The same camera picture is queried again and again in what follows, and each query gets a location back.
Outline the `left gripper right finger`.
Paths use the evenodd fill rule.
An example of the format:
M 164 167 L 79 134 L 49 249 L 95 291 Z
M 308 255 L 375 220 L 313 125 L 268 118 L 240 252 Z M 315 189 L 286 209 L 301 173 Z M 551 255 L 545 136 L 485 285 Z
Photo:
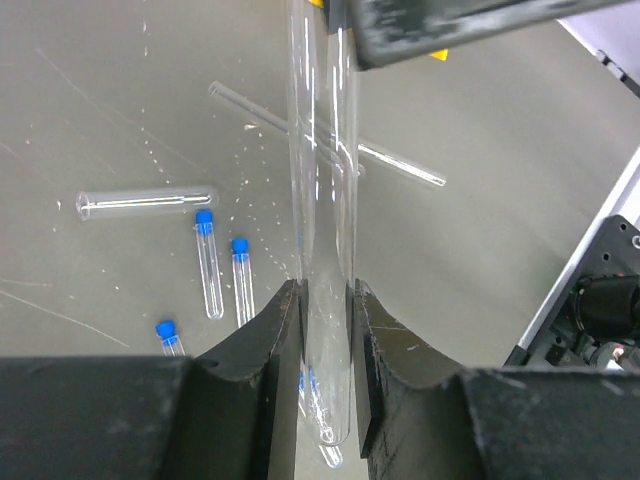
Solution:
M 361 457 L 372 479 L 635 479 L 639 377 L 591 368 L 467 368 L 353 299 Z

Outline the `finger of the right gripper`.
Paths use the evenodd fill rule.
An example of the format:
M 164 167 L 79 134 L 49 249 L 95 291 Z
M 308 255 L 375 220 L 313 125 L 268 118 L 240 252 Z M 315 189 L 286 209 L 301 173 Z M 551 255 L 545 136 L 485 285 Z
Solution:
M 329 1 L 327 27 L 352 31 L 358 66 L 383 68 L 541 22 L 615 6 L 612 0 Z

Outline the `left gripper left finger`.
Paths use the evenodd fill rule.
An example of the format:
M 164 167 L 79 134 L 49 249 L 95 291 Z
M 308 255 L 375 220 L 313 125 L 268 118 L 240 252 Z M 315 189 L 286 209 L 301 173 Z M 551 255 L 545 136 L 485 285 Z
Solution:
M 5 479 L 290 479 L 301 286 L 198 357 L 1 362 Z

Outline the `yellow test tube rack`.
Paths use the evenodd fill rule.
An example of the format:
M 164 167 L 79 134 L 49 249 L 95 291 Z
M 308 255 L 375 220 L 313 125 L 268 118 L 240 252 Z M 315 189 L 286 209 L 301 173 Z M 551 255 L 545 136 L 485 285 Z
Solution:
M 308 3 L 310 3 L 314 7 L 318 8 L 323 13 L 325 23 L 326 23 L 326 25 L 329 25 L 329 6 L 330 6 L 330 2 L 329 1 L 324 1 L 324 0 L 308 0 Z M 448 59 L 448 55 L 449 55 L 449 50 L 448 49 L 438 50 L 438 51 L 434 51 L 434 52 L 429 53 L 430 57 L 435 58 L 435 59 L 440 60 L 440 61 L 446 61 Z

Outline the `long glass test tube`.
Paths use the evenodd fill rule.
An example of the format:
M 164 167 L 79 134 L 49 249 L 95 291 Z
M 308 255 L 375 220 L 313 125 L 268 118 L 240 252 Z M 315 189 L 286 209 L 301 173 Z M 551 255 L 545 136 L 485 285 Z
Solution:
M 350 432 L 352 293 L 359 176 L 359 78 L 351 30 L 331 32 L 308 1 L 289 1 L 288 122 L 292 200 L 303 288 L 302 361 L 314 374 L 333 429 Z M 335 135 L 328 155 L 312 139 L 323 122 Z

